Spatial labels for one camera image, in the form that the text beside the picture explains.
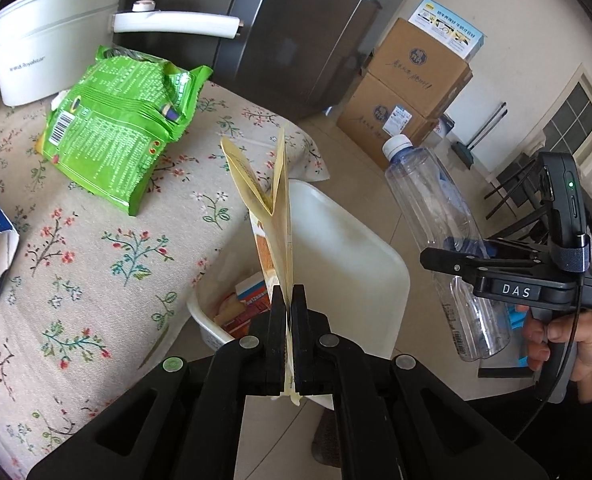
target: floor tile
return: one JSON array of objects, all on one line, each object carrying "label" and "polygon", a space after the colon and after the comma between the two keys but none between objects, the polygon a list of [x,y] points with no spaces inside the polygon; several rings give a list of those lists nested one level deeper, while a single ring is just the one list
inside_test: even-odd
[{"label": "floor tile", "polygon": [[474,215],[478,228],[483,236],[488,237],[500,229],[517,220],[508,205],[500,209],[487,220],[486,215],[500,202],[501,196],[496,193],[485,199],[484,196],[493,190],[493,185],[487,182],[484,175],[478,173],[476,168],[468,170],[464,163],[451,149],[449,140],[442,140],[433,148],[434,153],[441,160],[449,175],[458,186],[462,196]]},{"label": "floor tile", "polygon": [[316,126],[322,130],[329,137],[338,142],[345,150],[363,162],[365,166],[367,166],[376,175],[384,179],[384,171],[378,168],[376,163],[369,158],[367,153],[363,152],[362,149],[355,142],[353,142],[353,140],[349,139],[345,132],[336,126],[335,120],[331,116],[326,116],[320,113],[309,117],[306,121],[304,121],[303,125],[301,125],[301,127],[305,130],[307,129],[307,126]]},{"label": "floor tile", "polygon": [[249,477],[308,403],[313,404],[307,399],[295,406],[287,397],[247,397],[234,480]]},{"label": "floor tile", "polygon": [[323,409],[307,402],[249,480],[339,480],[340,469],[319,464],[311,456],[311,442]]},{"label": "floor tile", "polygon": [[305,123],[303,129],[316,141],[331,175],[316,187],[389,242],[400,209],[386,181],[317,126]]},{"label": "floor tile", "polygon": [[358,88],[358,85],[361,83],[365,73],[362,73],[362,75],[356,75],[349,85],[349,88],[345,92],[342,100],[338,104],[332,106],[330,110],[321,112],[320,115],[326,115],[335,124],[335,122],[338,120],[338,117],[340,117],[340,114],[343,113],[345,105],[349,102],[349,99],[351,99],[351,96],[356,91],[356,88]]},{"label": "floor tile", "polygon": [[396,228],[391,246],[402,256],[411,278],[396,348],[416,357],[463,399],[499,395],[528,386],[528,380],[479,379],[478,363],[460,359],[431,272],[421,266],[418,247],[404,218]]}]

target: barcode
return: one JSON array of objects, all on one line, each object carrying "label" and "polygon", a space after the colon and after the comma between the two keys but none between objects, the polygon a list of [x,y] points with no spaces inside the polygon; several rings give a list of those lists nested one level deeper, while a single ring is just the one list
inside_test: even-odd
[{"label": "barcode", "polygon": [[456,332],[455,330],[451,333],[454,338],[454,344],[456,345],[456,350],[459,354],[465,354],[466,351],[464,350],[464,341],[462,340],[462,335]]},{"label": "barcode", "polygon": [[54,124],[52,134],[50,135],[50,142],[54,146],[58,146],[60,144],[60,141],[62,140],[63,136],[65,136],[67,127],[71,124],[71,121],[73,120],[74,116],[69,112],[63,111],[60,113],[56,121],[56,124]]}]

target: stainless steel appliance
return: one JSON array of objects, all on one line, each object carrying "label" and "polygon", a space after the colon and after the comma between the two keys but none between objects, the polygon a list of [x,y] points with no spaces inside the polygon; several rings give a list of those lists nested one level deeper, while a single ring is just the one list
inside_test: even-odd
[{"label": "stainless steel appliance", "polygon": [[[135,0],[125,0],[131,5]],[[191,68],[291,120],[336,104],[402,0],[156,0],[159,8],[230,14],[234,40],[130,34],[123,46]]]}]

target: window frame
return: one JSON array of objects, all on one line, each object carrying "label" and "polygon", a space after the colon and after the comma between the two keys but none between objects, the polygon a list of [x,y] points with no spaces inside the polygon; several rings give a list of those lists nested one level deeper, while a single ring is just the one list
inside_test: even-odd
[{"label": "window frame", "polygon": [[[553,119],[556,112],[560,109],[562,104],[569,98],[571,92],[575,86],[581,83],[582,89],[586,92],[589,97],[589,101],[592,104],[592,79],[585,69],[583,64],[580,64],[572,78],[567,83],[566,87],[562,90],[558,98],[551,105],[543,118],[536,124],[530,133],[522,140],[521,143],[511,152],[511,154],[505,159],[505,162],[511,163],[525,150],[528,150],[533,145],[534,141],[540,137],[544,137],[544,127]],[[589,173],[592,170],[592,131],[589,136],[584,140],[580,147],[573,153],[573,158],[578,164],[578,168],[584,174]],[[498,168],[506,167],[506,164],[501,164]]]},{"label": "window frame", "polygon": [[[582,158],[583,155],[584,155],[584,153],[586,152],[586,150],[588,148],[590,148],[591,147],[591,144],[592,144],[592,129],[587,132],[584,129],[584,126],[582,125],[582,123],[580,122],[580,116],[584,113],[586,107],[589,106],[589,105],[591,105],[591,107],[592,107],[592,96],[591,96],[591,93],[592,92],[591,92],[591,88],[589,87],[588,83],[586,81],[584,81],[583,79],[584,78],[581,77],[580,80],[573,86],[573,89],[571,90],[570,94],[562,102],[562,104],[560,104],[560,107],[554,113],[553,118],[543,127],[543,133],[544,133],[545,137],[546,137],[546,132],[544,131],[544,128],[546,128],[550,124],[556,130],[556,134],[557,135],[554,138],[555,139],[558,139],[558,140],[551,147],[551,150],[552,151],[555,150],[555,148],[556,148],[556,146],[558,146],[558,144],[560,144],[561,142],[564,142],[564,144],[566,145],[566,149],[568,150],[569,153],[571,153],[569,142],[567,142],[567,140],[565,139],[565,137],[567,136],[567,133],[570,131],[570,129],[573,127],[574,124],[576,124],[576,123],[580,124],[580,127],[582,129],[582,132],[584,134],[584,140],[582,141],[581,145],[579,145],[576,148],[576,150],[573,152],[573,155],[576,156],[576,154],[577,154],[578,158]],[[571,95],[573,94],[573,92],[575,92],[575,89],[578,88],[578,86],[580,86],[580,88],[582,89],[582,91],[584,92],[584,94],[587,97],[587,103],[585,104],[584,108],[579,113],[576,112],[576,110],[573,108],[573,106],[571,106],[571,104],[569,102],[569,99],[570,99]],[[569,109],[572,111],[573,116],[575,117],[575,119],[573,120],[572,124],[569,126],[569,128],[566,131],[561,131],[560,128],[558,127],[558,124],[555,121],[556,121],[556,116],[557,116],[558,112],[564,107],[565,103],[567,103],[567,105],[568,105]]]}]

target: tiled floor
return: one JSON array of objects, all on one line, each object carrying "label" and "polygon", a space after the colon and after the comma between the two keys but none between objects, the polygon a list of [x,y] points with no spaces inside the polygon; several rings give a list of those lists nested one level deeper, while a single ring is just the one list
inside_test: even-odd
[{"label": "tiled floor", "polygon": [[[477,364],[458,358],[447,321],[431,282],[431,274],[419,264],[419,250],[401,217],[383,172],[335,126],[337,110],[302,121],[303,128],[317,143],[331,174],[316,184],[383,240],[388,242],[409,268],[411,290],[394,353],[413,354],[441,380],[464,398],[483,397],[511,391],[516,380],[479,380]],[[509,224],[512,213],[503,207],[492,222],[484,215],[494,205],[483,201],[491,186],[475,171],[468,171],[455,157],[448,142],[435,148],[442,162],[463,192],[485,235]],[[211,353],[200,340],[193,320],[183,330],[170,353],[196,359]],[[238,448],[237,480],[338,479],[340,471],[317,463],[311,456],[311,441],[322,414],[311,400],[294,406],[287,398],[247,399]]]}]

